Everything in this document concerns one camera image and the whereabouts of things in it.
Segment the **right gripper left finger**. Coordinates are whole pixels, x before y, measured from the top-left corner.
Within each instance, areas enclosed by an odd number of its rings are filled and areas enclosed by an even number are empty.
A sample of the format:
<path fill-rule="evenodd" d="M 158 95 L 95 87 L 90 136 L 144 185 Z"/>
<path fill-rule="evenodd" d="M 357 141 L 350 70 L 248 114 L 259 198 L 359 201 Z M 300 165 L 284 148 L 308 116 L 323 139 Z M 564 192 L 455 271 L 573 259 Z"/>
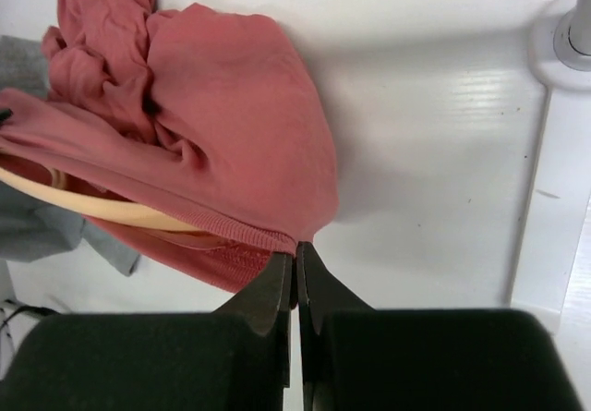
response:
<path fill-rule="evenodd" d="M 293 261 L 209 313 L 43 319 L 8 371 L 12 410 L 279 410 L 289 374 Z"/>

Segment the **white clothes rack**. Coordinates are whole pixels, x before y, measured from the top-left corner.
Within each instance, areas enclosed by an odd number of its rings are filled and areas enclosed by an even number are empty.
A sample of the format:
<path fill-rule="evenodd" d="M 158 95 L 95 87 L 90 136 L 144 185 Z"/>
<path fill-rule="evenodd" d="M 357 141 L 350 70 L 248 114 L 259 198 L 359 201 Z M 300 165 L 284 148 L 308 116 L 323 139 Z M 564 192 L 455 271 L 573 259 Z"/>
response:
<path fill-rule="evenodd" d="M 590 91 L 590 0 L 554 0 L 535 20 L 529 64 L 540 82 Z"/>

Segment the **beige plastic hanger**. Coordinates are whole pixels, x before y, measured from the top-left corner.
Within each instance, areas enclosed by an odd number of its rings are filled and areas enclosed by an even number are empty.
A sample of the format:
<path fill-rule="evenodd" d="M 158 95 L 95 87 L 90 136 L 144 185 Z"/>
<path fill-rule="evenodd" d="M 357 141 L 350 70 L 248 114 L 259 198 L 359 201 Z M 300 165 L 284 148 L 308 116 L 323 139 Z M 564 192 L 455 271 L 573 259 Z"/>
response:
<path fill-rule="evenodd" d="M 1 168 L 1 180 L 35 199 L 95 219 L 176 234 L 211 235 L 191 224 L 136 202 L 103 199 L 69 191 L 66 189 L 66 174 L 52 168 L 47 168 L 46 172 L 51 177 L 49 185 L 13 173 L 4 167 Z"/>

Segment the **grey t shirt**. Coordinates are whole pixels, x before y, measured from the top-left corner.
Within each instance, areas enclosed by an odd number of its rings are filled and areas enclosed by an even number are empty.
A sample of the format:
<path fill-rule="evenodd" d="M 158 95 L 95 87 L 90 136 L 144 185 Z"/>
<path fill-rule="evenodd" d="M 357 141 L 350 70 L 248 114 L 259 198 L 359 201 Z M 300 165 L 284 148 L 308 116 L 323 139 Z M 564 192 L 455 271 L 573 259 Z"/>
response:
<path fill-rule="evenodd" d="M 41 44 L 1 37 L 1 87 L 16 88 L 35 97 L 48 89 L 47 63 Z M 81 215 L 55 207 L 1 185 L 1 259 L 30 263 L 76 249 L 86 241 L 125 276 L 139 262 L 137 251 L 85 220 Z"/>

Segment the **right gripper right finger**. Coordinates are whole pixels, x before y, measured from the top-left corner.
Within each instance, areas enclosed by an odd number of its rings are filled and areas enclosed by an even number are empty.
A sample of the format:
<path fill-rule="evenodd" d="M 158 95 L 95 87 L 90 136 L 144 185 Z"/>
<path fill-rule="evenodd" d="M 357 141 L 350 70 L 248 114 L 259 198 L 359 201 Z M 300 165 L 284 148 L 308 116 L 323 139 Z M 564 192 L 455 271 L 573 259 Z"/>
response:
<path fill-rule="evenodd" d="M 578 410 L 543 325 L 516 309 L 375 309 L 316 249 L 295 258 L 307 410 Z"/>

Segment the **red t shirt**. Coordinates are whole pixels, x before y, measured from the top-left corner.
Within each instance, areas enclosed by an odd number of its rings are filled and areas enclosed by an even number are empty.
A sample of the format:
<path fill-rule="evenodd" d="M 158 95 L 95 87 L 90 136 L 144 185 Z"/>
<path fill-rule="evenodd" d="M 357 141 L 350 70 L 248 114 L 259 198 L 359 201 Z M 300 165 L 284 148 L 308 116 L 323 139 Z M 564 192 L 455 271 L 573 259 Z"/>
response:
<path fill-rule="evenodd" d="M 338 209 L 332 134 L 282 28 L 156 0 L 58 0 L 42 41 L 50 90 L 1 93 L 1 168 L 136 202 L 211 233 L 84 216 L 139 253 L 235 292 Z"/>

